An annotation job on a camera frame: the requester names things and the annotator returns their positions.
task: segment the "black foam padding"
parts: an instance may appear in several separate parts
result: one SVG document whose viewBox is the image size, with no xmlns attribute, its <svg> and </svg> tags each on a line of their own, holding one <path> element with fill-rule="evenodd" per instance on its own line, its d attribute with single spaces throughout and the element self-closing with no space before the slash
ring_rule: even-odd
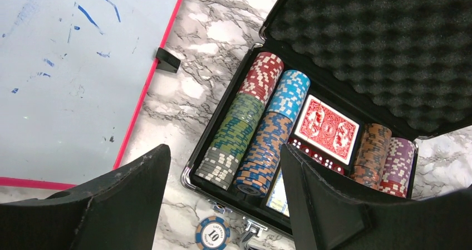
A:
<svg viewBox="0 0 472 250">
<path fill-rule="evenodd" d="M 415 130 L 472 118 L 472 0 L 287 0 L 269 37 Z"/>
</svg>

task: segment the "whiteboard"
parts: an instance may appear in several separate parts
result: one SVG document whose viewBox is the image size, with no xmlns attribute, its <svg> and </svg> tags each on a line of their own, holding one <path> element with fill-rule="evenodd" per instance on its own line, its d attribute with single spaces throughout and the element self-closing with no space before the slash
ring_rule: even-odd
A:
<svg viewBox="0 0 472 250">
<path fill-rule="evenodd" d="M 0 177 L 107 173 L 179 0 L 0 1 Z"/>
</svg>

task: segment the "purple poker chip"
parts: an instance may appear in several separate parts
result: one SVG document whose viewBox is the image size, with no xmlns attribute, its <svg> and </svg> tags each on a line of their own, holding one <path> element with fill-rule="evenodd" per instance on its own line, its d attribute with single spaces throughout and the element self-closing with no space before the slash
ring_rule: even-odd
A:
<svg viewBox="0 0 472 250">
<path fill-rule="evenodd" d="M 402 138 L 391 138 L 389 152 L 383 168 L 382 182 L 397 182 L 406 189 L 410 181 L 414 154 L 414 143 Z"/>
</svg>

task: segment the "gray poker chip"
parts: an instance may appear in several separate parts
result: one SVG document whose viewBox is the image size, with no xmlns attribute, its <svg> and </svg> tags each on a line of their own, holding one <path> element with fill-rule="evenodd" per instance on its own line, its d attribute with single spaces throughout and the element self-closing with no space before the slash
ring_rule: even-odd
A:
<svg viewBox="0 0 472 250">
<path fill-rule="evenodd" d="M 225 159 L 231 160 L 231 161 L 233 161 L 235 163 L 238 163 L 238 164 L 239 164 L 239 161 L 240 161 L 235 156 L 233 156 L 233 155 L 231 155 L 231 154 L 229 154 L 229 153 L 227 153 L 223 150 L 220 150 L 216 147 L 210 147 L 210 148 L 208 148 L 208 150 L 206 152 L 207 152 L 206 154 L 213 155 L 213 156 L 214 155 L 216 155 L 218 157 L 223 156 L 223 157 L 225 157 Z"/>
<path fill-rule="evenodd" d="M 238 166 L 236 166 L 235 164 L 232 164 L 223 160 L 218 160 L 216 158 L 215 159 L 205 158 L 203 159 L 202 163 L 213 165 L 213 166 L 221 166 L 226 169 L 231 169 L 232 171 L 236 171 L 238 169 Z"/>
<path fill-rule="evenodd" d="M 229 158 L 227 156 L 224 156 L 223 154 L 218 155 L 217 153 L 207 153 L 204 158 L 212 159 L 212 160 L 215 160 L 215 161 L 218 160 L 220 163 L 221 162 L 226 162 L 226 163 L 229 163 L 230 166 L 239 165 L 239 162 L 237 162 L 237 160 L 235 160 L 233 158 Z"/>
<path fill-rule="evenodd" d="M 197 170 L 198 172 L 200 173 L 203 173 L 203 174 L 211 174 L 219 179 L 221 179 L 222 181 L 224 181 L 224 183 L 226 185 L 231 185 L 231 182 L 233 180 L 233 175 L 231 174 L 224 174 L 222 172 L 217 172 L 217 171 L 212 171 L 211 169 L 207 168 L 207 167 L 201 167 Z"/>
<path fill-rule="evenodd" d="M 235 171 L 234 170 L 231 170 L 231 169 L 228 169 L 228 168 L 225 168 L 223 166 L 219 166 L 219 165 L 214 165 L 214 164 L 206 164 L 206 163 L 201 163 L 200 164 L 200 167 L 205 167 L 205 168 L 208 168 L 210 170 L 214 170 L 216 172 L 222 172 L 224 174 L 234 174 Z"/>
<path fill-rule="evenodd" d="M 224 189 L 224 190 L 227 190 L 229 188 L 229 184 L 225 183 L 222 179 L 216 177 L 215 175 L 213 174 L 210 174 L 210 173 L 202 173 L 202 172 L 198 172 L 196 171 L 195 172 L 195 175 L 215 184 L 216 186 Z"/>
</svg>

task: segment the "case lid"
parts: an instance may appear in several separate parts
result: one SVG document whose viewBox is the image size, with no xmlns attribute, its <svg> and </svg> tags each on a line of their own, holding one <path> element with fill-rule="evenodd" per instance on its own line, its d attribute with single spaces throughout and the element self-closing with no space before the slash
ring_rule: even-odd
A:
<svg viewBox="0 0 472 250">
<path fill-rule="evenodd" d="M 471 1 L 278 0 L 262 30 L 314 83 L 432 137 L 472 124 Z"/>
</svg>

